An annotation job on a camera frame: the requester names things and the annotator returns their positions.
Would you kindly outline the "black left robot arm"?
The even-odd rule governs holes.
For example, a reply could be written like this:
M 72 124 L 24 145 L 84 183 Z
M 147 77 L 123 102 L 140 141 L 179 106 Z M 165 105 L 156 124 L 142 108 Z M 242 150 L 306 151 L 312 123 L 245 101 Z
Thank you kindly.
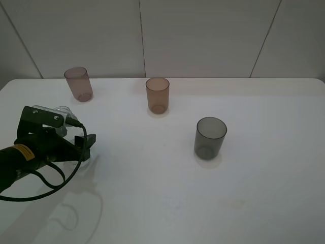
M 58 186 L 49 183 L 39 169 L 48 166 L 66 182 L 64 172 L 56 163 L 87 161 L 95 142 L 96 134 L 88 134 L 75 136 L 74 143 L 71 143 L 51 127 L 43 127 L 36 133 L 16 139 L 14 145 L 1 150 L 1 192 L 29 174 L 39 177 L 47 187 L 56 189 Z

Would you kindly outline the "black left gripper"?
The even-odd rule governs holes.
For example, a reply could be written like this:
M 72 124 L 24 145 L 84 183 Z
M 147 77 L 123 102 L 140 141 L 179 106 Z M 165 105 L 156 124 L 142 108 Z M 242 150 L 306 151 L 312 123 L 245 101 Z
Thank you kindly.
M 55 128 L 40 124 L 19 124 L 13 145 L 14 164 L 48 164 L 88 160 L 96 134 L 75 136 L 71 143 L 57 134 Z

